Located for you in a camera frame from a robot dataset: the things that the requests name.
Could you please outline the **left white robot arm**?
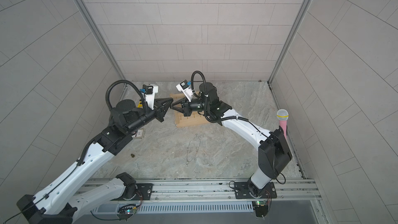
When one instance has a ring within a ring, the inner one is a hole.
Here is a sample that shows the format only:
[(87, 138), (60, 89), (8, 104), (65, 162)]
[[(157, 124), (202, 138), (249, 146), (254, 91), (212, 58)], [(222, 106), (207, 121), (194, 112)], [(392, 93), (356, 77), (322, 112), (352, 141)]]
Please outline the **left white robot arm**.
[[(116, 106), (110, 102), (114, 87), (126, 84), (139, 95), (142, 107), (133, 100), (122, 100)], [(80, 157), (50, 185), (35, 195), (25, 195), (18, 202), (20, 214), (30, 224), (72, 224), (86, 212), (114, 199), (142, 200), (136, 180), (121, 173), (108, 183), (76, 197), (75, 193), (106, 162), (115, 157), (133, 139), (133, 134), (153, 120), (163, 122), (173, 98), (155, 96), (152, 85), (137, 88), (128, 80), (112, 83), (105, 93), (110, 111), (109, 125), (91, 139)]]

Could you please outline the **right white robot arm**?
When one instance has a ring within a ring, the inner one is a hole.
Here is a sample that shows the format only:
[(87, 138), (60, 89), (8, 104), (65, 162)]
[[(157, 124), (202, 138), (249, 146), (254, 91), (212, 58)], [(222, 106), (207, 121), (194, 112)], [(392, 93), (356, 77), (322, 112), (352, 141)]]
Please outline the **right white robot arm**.
[(248, 141), (258, 152), (258, 168), (248, 180), (248, 190), (254, 198), (261, 197), (266, 185), (277, 179), (292, 159), (287, 143), (288, 112), (279, 110), (279, 127), (269, 131), (253, 124), (242, 117), (232, 106), (221, 101), (217, 88), (206, 81), (200, 71), (194, 71), (190, 81), (183, 81), (176, 86), (184, 98), (173, 103), (172, 109), (185, 117), (198, 112), (210, 123), (217, 123)]

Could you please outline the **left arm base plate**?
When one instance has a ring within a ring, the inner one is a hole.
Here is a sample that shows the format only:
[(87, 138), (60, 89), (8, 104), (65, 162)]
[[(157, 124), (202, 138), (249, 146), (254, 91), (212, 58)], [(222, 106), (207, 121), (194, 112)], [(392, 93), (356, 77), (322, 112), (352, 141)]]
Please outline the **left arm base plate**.
[(153, 184), (134, 184), (126, 186), (121, 197), (117, 198), (119, 201), (148, 201), (151, 198)]

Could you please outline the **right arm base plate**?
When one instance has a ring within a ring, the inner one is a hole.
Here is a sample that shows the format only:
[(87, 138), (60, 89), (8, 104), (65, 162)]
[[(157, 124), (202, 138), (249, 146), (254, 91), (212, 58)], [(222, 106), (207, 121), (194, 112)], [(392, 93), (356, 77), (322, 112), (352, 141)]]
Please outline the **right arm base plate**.
[(230, 181), (229, 187), (234, 190), (236, 199), (276, 199), (277, 193), (273, 182), (267, 183), (262, 189), (251, 181)]

